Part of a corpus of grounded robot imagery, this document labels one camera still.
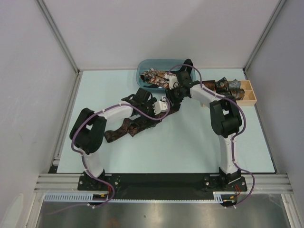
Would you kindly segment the dark orange floral tie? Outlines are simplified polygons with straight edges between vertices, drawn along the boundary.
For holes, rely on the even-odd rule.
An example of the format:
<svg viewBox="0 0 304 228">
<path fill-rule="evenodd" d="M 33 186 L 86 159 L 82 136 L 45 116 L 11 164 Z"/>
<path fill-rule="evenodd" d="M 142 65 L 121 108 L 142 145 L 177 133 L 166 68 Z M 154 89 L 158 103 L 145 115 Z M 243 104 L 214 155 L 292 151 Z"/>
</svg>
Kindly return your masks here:
<svg viewBox="0 0 304 228">
<path fill-rule="evenodd" d="M 180 109 L 180 104 L 170 107 L 168 115 L 178 112 L 179 109 Z M 165 116 L 166 111 L 159 114 L 155 114 L 153 108 L 149 107 L 147 108 L 147 111 L 145 111 L 144 113 L 153 118 L 162 118 L 163 116 Z M 112 143 L 120 139 L 121 137 L 125 136 L 126 134 L 130 134 L 132 137 L 134 137 L 136 134 L 146 129 L 155 127 L 161 121 L 162 120 L 154 121 L 143 115 L 140 115 L 140 117 L 133 120 L 131 118 L 125 118 L 120 128 L 118 128 L 115 131 L 114 130 L 106 131 L 104 133 L 104 137 L 108 143 Z"/>
</svg>

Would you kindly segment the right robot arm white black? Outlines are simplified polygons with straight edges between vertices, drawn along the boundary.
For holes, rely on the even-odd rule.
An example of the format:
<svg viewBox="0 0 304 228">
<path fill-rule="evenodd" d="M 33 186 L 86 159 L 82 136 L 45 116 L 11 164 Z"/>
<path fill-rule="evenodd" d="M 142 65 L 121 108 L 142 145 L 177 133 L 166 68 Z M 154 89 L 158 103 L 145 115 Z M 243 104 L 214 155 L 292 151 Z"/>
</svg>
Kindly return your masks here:
<svg viewBox="0 0 304 228">
<path fill-rule="evenodd" d="M 246 126 L 244 112 L 233 98 L 217 94 L 201 81 L 193 81 L 186 71 L 165 73 L 165 79 L 169 82 L 166 96 L 173 105 L 189 97 L 209 108 L 211 128 L 220 144 L 219 185 L 223 190 L 231 190 L 241 179 L 241 169 L 236 160 L 236 139 L 243 132 L 240 127 Z"/>
</svg>

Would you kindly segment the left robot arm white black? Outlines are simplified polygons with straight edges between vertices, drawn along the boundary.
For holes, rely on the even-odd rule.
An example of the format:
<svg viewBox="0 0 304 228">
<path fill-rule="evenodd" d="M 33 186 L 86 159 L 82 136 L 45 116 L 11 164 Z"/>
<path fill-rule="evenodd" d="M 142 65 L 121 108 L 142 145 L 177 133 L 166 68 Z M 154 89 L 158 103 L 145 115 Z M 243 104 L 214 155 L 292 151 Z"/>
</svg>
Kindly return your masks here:
<svg viewBox="0 0 304 228">
<path fill-rule="evenodd" d="M 88 184 L 95 190 L 105 184 L 105 170 L 94 155 L 106 139 L 113 142 L 126 134 L 134 136 L 155 127 L 170 113 L 168 98 L 158 100 L 139 88 L 136 94 L 99 112 L 84 108 L 70 132 L 71 148 L 81 155 Z"/>
</svg>

